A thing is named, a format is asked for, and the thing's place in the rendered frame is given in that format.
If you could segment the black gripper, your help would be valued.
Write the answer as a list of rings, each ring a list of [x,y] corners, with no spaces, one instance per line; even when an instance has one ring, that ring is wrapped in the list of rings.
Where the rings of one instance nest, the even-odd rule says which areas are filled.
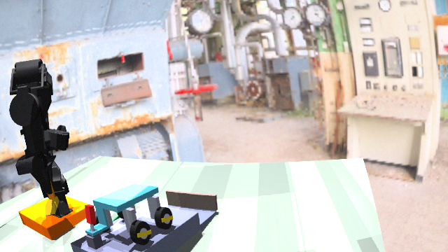
[[[25,155],[20,157],[16,163],[18,175],[30,173],[47,192],[52,194],[53,188],[53,170],[52,164],[56,155],[52,156],[48,151],[58,151],[58,148],[49,147],[46,144],[45,150],[41,150],[40,146],[40,130],[46,130],[48,122],[45,118],[32,122],[27,126],[22,126],[20,134],[24,135],[27,146]],[[52,184],[52,188],[51,188]]]

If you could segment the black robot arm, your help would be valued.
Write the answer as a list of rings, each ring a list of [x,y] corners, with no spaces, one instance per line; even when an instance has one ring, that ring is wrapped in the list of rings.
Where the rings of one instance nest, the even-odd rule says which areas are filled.
[[[48,127],[40,130],[41,150],[47,149],[46,144],[60,151],[68,148],[69,132],[65,125],[59,125],[57,129],[49,128],[48,109],[52,103],[53,81],[42,59],[15,63],[10,79],[10,95],[16,95],[9,108],[14,123],[27,126],[42,118],[48,122]],[[57,212],[53,216],[62,218],[73,209],[69,208],[65,196],[69,193],[67,180],[55,161],[52,164],[52,179],[55,196],[59,199]]]

